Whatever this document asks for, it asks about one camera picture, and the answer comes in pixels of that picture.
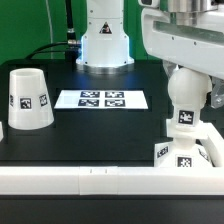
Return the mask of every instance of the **black table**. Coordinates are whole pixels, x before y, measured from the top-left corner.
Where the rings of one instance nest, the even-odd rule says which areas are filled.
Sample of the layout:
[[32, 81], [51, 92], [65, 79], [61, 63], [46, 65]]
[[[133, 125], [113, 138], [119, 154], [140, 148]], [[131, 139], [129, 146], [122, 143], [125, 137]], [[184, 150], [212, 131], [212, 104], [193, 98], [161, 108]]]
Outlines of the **black table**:
[[[52, 108], [61, 90], [143, 90], [148, 110], [53, 110], [52, 125], [33, 131], [8, 126], [9, 72], [44, 71]], [[0, 67], [1, 166], [153, 166], [154, 144], [169, 141], [172, 117], [160, 61], [137, 61], [130, 72], [87, 74], [64, 60], [13, 60]], [[203, 121], [224, 136], [224, 110], [205, 107]], [[0, 223], [223, 223], [224, 197], [1, 196]]]

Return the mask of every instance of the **cup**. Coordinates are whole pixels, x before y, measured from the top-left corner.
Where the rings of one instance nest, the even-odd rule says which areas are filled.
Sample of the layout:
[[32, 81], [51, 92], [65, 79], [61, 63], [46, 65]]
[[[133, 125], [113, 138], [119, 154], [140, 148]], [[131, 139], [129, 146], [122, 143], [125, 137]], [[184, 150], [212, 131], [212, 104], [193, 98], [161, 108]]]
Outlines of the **cup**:
[[9, 125], [15, 129], [34, 130], [46, 127], [53, 121], [43, 71], [33, 68], [11, 71]]

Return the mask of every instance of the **green background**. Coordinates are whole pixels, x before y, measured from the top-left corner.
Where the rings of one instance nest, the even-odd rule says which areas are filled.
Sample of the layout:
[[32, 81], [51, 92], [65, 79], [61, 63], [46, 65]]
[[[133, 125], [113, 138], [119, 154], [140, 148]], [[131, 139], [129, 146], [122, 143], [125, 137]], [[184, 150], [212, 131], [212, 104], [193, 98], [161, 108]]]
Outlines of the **green background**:
[[[72, 0], [73, 19], [77, 37], [86, 31], [86, 1]], [[141, 6], [137, 0], [124, 0], [124, 30], [130, 37], [130, 55], [146, 59], [141, 35]], [[54, 42], [66, 40], [66, 12], [64, 0], [49, 0]], [[45, 0], [0, 1], [0, 64], [21, 59], [36, 48], [50, 43], [50, 29]], [[64, 58], [57, 53], [55, 58]], [[38, 55], [35, 58], [50, 58]]]

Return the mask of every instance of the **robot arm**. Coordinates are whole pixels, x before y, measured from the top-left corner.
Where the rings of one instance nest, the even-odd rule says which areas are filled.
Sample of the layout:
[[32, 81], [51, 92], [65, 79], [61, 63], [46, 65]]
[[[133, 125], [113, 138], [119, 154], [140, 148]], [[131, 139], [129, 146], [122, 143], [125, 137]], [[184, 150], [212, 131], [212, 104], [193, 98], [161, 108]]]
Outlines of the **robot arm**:
[[213, 163], [224, 166], [223, 138], [211, 124], [199, 119], [206, 94], [211, 91], [209, 76], [215, 86], [211, 93], [212, 107], [224, 105], [224, 1], [139, 0], [139, 4], [144, 6], [145, 49], [163, 60], [171, 77], [168, 89], [174, 106], [173, 118], [167, 120], [167, 135], [173, 142], [156, 145], [155, 165], [178, 166], [178, 153], [186, 155], [184, 163], [198, 157], [194, 164], [200, 164], [199, 145], [195, 144], [199, 139]]
[[123, 29], [124, 0], [86, 0], [87, 31], [77, 68], [97, 74], [132, 70], [129, 37]]

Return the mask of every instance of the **upside-down cup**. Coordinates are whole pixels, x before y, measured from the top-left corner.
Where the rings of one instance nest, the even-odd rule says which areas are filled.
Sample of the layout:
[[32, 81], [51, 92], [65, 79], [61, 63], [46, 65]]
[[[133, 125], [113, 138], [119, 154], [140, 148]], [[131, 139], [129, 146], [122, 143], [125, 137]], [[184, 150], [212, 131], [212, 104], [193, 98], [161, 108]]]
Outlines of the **upside-down cup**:
[[24, 68], [10, 72], [9, 118], [11, 127], [34, 130], [54, 121], [50, 98], [40, 69]]

